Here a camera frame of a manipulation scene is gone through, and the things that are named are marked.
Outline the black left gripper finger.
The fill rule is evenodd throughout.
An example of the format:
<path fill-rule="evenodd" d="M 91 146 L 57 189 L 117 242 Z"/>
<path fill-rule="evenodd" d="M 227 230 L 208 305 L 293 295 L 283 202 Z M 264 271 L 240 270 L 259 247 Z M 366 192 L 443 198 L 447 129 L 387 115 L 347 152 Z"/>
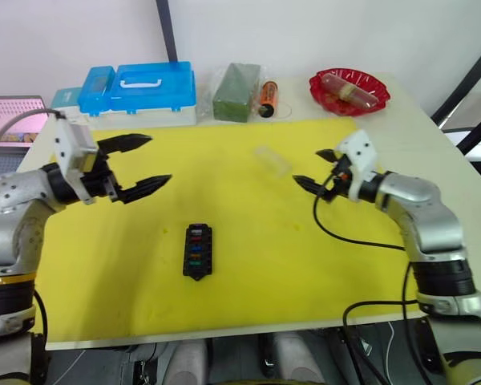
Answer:
<path fill-rule="evenodd" d="M 97 142 L 99 147 L 97 159 L 106 160 L 108 155 L 113 152 L 129 152 L 135 150 L 151 140 L 151 136 L 139 133 L 113 136 L 100 140 Z"/>
<path fill-rule="evenodd" d="M 118 200 L 124 204 L 132 203 L 148 197 L 160 188 L 164 187 L 172 178 L 171 174 L 152 176 L 135 183 L 134 187 L 128 189 L 119 189 L 117 192 Z"/>

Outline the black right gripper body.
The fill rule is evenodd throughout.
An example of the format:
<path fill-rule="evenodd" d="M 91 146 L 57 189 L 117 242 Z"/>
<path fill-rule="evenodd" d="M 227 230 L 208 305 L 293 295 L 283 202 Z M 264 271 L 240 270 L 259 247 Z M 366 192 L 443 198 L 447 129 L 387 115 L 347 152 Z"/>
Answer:
<path fill-rule="evenodd" d="M 336 197 L 349 197 L 349 190 L 353 179 L 350 170 L 351 165 L 351 161 L 347 155 L 339 158 L 325 182 L 325 191 L 323 192 L 324 201 L 332 201 Z"/>

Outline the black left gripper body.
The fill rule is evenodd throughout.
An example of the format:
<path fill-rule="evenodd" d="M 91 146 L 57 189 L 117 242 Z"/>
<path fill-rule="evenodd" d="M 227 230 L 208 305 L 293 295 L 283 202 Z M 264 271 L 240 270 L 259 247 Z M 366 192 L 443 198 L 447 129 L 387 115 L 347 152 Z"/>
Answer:
<path fill-rule="evenodd" d="M 83 174 L 81 181 L 91 197 L 108 197 L 111 201 L 118 201 L 121 186 L 109 168 L 108 158 L 107 154 L 99 150 L 92 169 Z"/>

